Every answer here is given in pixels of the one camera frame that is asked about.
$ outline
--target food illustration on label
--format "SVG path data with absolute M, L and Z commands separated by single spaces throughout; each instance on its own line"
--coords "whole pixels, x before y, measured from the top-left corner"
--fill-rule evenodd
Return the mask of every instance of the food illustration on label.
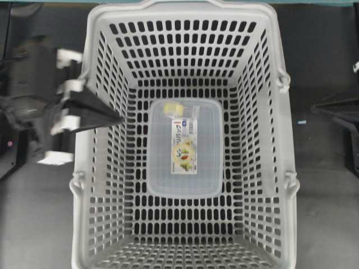
M 197 174 L 197 120 L 172 120 L 172 174 Z
M 194 158 L 193 141 L 187 139 L 184 143 L 177 144 L 173 149 L 173 161 L 179 164 L 185 171 L 193 169 L 191 162 Z

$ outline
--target basket handle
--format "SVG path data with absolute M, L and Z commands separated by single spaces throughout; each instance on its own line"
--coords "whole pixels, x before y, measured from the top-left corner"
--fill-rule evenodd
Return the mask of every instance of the basket handle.
M 149 7 L 156 3 L 176 3 L 176 2 L 188 2 L 188 0 L 144 0 L 140 2 L 139 4 L 142 5 L 142 7 Z M 218 7 L 225 7 L 226 3 L 222 0 L 191 0 L 191 2 L 208 2 Z

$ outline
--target product label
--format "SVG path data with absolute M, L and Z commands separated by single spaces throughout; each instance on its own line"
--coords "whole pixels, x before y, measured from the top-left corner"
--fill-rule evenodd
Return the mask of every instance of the product label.
M 197 174 L 197 120 L 172 119 L 171 174 Z

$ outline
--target plastic basket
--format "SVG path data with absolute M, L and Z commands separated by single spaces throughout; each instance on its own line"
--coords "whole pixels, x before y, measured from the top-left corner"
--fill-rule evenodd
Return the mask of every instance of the plastic basket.
M 89 15 L 82 76 L 126 118 L 78 133 L 73 268 L 294 268 L 296 179 L 276 14 L 264 4 L 103 5 Z M 159 98 L 223 108 L 222 192 L 152 196 L 148 112 Z

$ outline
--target plastic container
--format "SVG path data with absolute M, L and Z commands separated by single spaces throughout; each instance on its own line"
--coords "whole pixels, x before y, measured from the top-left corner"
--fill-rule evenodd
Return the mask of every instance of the plastic container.
M 171 103 L 187 110 L 196 109 L 197 115 L 194 119 L 183 113 L 169 117 L 163 110 L 164 106 Z M 194 160 L 189 161 L 187 155 L 182 154 L 178 158 L 181 164 L 176 169 L 176 156 L 173 155 L 177 154 L 178 147 L 175 146 L 175 140 L 180 139 L 180 134 L 187 133 L 186 128 L 190 124 L 193 136 L 182 137 L 182 142 L 189 141 L 189 151 Z M 148 126 L 149 193 L 167 198 L 209 198 L 221 192 L 223 113 L 218 102 L 200 98 L 176 99 L 175 103 L 173 99 L 157 100 L 151 104 Z
M 76 135 L 73 268 L 295 267 L 299 183 L 271 7 L 100 5 L 89 15 L 81 78 L 126 121 Z M 149 109 L 164 98 L 221 104 L 218 197 L 149 192 Z

